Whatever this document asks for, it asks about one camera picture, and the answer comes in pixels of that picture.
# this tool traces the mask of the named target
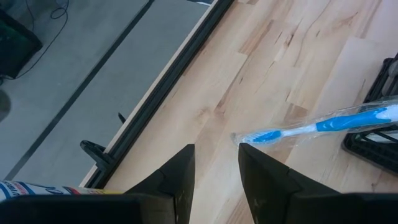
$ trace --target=black plastic crate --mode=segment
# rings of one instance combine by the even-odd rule
[[[398,61],[398,54],[395,58],[384,59],[381,71],[369,93],[366,95],[364,103],[377,101],[387,96],[398,95],[398,75],[394,77],[389,75],[389,69],[391,70],[390,72],[398,70],[398,62],[394,63],[396,61]],[[385,131],[397,130],[398,126],[393,124],[385,128],[347,134],[342,146],[344,150],[398,174],[398,139],[383,134]],[[377,134],[390,140],[391,143],[373,141],[367,138],[369,134]]]

